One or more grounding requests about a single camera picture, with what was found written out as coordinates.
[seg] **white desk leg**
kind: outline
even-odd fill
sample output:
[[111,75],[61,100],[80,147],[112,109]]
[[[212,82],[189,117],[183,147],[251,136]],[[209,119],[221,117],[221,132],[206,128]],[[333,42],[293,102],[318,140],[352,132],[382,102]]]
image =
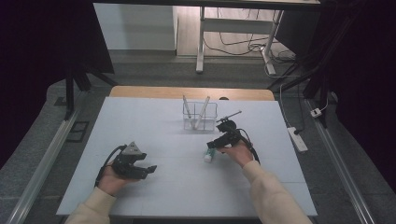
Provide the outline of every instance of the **white desk leg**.
[[271,49],[271,45],[274,41],[274,37],[276,34],[276,30],[277,30],[277,26],[279,25],[279,21],[280,21],[280,17],[282,16],[283,11],[279,11],[276,15],[276,18],[274,20],[274,24],[271,30],[270,35],[268,36],[268,41],[267,41],[267,45],[265,46],[264,49],[262,49],[262,57],[264,58],[265,61],[265,66],[268,70],[268,74],[269,75],[275,75],[276,71],[274,69],[274,66],[272,64],[271,61],[271,57],[270,57],[270,49]]
[[205,8],[201,7],[197,67],[196,67],[196,73],[198,74],[204,72],[204,26],[205,26]]

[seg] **person's right hand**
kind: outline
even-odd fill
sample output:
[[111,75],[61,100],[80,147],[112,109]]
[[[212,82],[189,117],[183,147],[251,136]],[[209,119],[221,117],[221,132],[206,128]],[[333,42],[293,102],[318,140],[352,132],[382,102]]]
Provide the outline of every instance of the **person's right hand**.
[[253,161],[253,155],[248,149],[247,145],[240,140],[233,147],[220,147],[219,152],[227,153],[236,163],[238,163],[242,168],[250,162]]

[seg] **pen holder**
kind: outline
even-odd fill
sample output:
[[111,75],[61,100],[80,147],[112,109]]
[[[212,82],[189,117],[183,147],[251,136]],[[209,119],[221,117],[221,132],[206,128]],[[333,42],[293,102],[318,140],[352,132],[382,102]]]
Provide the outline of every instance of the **pen holder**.
[[216,117],[218,116],[218,104],[208,103],[206,109],[195,128],[196,123],[199,120],[200,113],[204,107],[204,103],[199,102],[187,102],[190,114],[188,113],[186,106],[183,103],[183,124],[185,130],[201,130],[201,131],[213,131],[215,130]]

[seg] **white wall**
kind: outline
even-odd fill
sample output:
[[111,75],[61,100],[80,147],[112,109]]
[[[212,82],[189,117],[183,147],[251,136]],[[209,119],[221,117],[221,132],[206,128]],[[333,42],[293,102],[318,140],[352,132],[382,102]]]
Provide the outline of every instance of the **white wall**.
[[94,4],[108,49],[177,48],[177,12],[172,6]]

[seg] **power strip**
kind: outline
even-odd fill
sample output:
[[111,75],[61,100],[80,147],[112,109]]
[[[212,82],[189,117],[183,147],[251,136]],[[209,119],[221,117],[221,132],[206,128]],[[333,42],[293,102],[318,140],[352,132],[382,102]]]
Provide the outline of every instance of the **power strip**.
[[291,140],[293,141],[293,144],[297,147],[297,150],[299,152],[306,152],[308,148],[306,147],[303,138],[299,134],[295,134],[294,131],[296,131],[296,128],[290,127],[288,128]]

